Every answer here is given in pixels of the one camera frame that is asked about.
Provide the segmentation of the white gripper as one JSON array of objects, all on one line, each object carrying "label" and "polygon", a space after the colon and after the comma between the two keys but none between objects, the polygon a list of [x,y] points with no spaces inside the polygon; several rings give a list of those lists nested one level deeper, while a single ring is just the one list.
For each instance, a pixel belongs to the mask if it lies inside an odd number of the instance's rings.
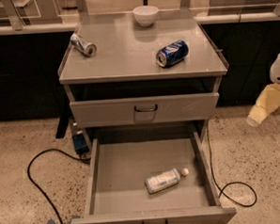
[{"label": "white gripper", "polygon": [[247,123],[252,127],[258,127],[280,107],[280,53],[271,66],[270,79],[273,84],[266,86],[260,92],[256,103],[247,116]]}]

